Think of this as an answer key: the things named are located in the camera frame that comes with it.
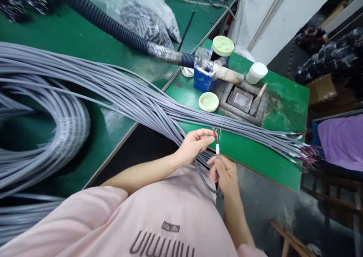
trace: person's right hand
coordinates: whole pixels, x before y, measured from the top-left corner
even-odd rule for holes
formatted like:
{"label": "person's right hand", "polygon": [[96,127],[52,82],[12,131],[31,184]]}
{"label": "person's right hand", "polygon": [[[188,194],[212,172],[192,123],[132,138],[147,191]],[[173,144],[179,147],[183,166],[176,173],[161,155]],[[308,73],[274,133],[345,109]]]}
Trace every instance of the person's right hand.
{"label": "person's right hand", "polygon": [[219,186],[224,195],[239,195],[237,166],[235,163],[223,155],[219,155],[219,159],[213,156],[207,164],[213,164],[209,172],[215,183],[218,181],[217,173],[219,174]]}

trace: gray cable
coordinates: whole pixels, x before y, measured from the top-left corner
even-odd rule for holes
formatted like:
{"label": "gray cable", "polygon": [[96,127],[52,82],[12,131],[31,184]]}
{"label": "gray cable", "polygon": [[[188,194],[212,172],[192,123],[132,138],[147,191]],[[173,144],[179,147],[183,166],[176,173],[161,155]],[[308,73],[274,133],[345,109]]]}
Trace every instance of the gray cable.
{"label": "gray cable", "polygon": [[[53,86],[67,90],[58,82],[49,82],[27,74],[13,75],[12,78],[21,79],[26,84],[50,86],[53,83]],[[75,96],[20,85],[7,85],[3,89],[13,94],[29,96],[38,102],[53,117],[56,129],[50,143],[35,150],[14,152],[0,149],[0,198],[28,188],[65,166],[82,147],[90,128],[88,112]]]}
{"label": "gray cable", "polygon": [[[136,73],[114,65],[92,62],[67,55],[56,54],[32,47],[0,43],[0,82],[3,89],[14,92],[16,88],[25,90],[47,89],[83,98],[108,109],[114,110],[131,118],[173,140],[179,146],[186,133],[177,121],[200,124],[204,126],[220,126],[226,131],[236,133],[259,142],[276,151],[288,160],[296,163],[290,156],[304,157],[301,149],[303,143],[297,139],[288,138],[294,132],[273,132],[252,124],[241,122],[225,116],[207,113],[181,105]],[[64,88],[45,85],[38,77],[61,79],[76,83],[112,103],[107,105],[95,99],[73,93]],[[206,164],[210,154],[199,154],[195,163],[200,177],[210,191],[210,188],[200,171],[200,164],[209,169]]]}
{"label": "gray cable", "polygon": [[0,246],[33,227],[64,201],[59,197],[28,193],[9,198],[14,197],[31,199],[34,204],[0,207]]}

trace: hand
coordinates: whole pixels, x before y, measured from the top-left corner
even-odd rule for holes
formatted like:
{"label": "hand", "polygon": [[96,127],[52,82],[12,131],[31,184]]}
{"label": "hand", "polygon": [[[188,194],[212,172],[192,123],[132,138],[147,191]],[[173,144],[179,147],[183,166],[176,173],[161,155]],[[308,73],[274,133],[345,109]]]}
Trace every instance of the hand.
{"label": "hand", "polygon": [[207,164],[213,164],[209,172],[215,183],[218,181],[217,173],[219,174],[219,186],[223,194],[230,197],[239,197],[236,164],[228,160],[223,155],[219,155],[219,159],[217,159],[216,156],[213,156],[209,159]]}
{"label": "hand", "polygon": [[180,167],[190,164],[198,153],[202,153],[214,142],[214,132],[206,128],[189,132],[179,149],[173,154]]}

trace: green workbench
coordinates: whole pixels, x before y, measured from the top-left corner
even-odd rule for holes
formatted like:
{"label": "green workbench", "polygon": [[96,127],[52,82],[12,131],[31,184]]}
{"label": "green workbench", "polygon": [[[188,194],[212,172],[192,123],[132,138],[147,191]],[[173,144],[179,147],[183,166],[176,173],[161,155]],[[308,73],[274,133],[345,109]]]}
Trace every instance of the green workbench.
{"label": "green workbench", "polygon": [[[210,9],[181,0],[166,0],[174,11],[181,36],[192,9],[197,10],[181,47],[192,53],[227,12]],[[159,88],[167,88],[177,76],[179,67],[146,57],[99,30],[67,6],[59,7],[52,15],[31,14],[33,22],[12,23],[0,13],[0,41],[19,43],[56,53],[67,54],[97,62],[110,63],[130,69]],[[94,93],[67,84],[73,91],[105,102]],[[90,135],[79,154],[62,170],[42,181],[33,191],[67,197],[88,186],[106,166],[136,127],[136,123],[113,111],[91,102],[84,102],[91,117]],[[11,150],[29,150],[52,137],[54,123],[42,113],[16,118],[4,124],[0,131],[0,146]]]}
{"label": "green workbench", "polygon": [[[206,40],[202,45],[206,48],[211,46],[211,40]],[[228,67],[246,75],[252,64],[253,62],[233,53]],[[275,131],[304,133],[309,90],[272,71],[268,71],[257,86],[262,87],[265,83],[268,83],[266,91],[270,99],[262,127]],[[202,92],[193,88],[193,78],[180,73],[166,93],[183,105],[199,109],[198,101]],[[198,125],[182,122],[181,126],[185,132],[201,128]],[[215,147],[215,143],[210,145],[212,149]],[[292,162],[264,145],[230,132],[223,132],[220,152],[281,185],[299,191],[300,170]]]}

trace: white wall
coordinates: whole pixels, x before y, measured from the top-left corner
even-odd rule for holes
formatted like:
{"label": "white wall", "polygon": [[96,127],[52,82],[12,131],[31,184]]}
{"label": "white wall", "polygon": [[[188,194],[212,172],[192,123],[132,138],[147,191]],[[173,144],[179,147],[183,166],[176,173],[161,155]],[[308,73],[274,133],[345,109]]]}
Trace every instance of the white wall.
{"label": "white wall", "polygon": [[[237,20],[229,35],[236,45],[247,49],[273,1],[245,0],[244,8],[241,9],[241,14],[238,14],[239,17],[242,15],[242,18],[240,22]],[[265,65],[269,64],[326,1],[283,0],[251,50],[255,60]]]}
{"label": "white wall", "polygon": [[274,0],[240,0],[237,18],[231,25],[228,37],[247,49]]}

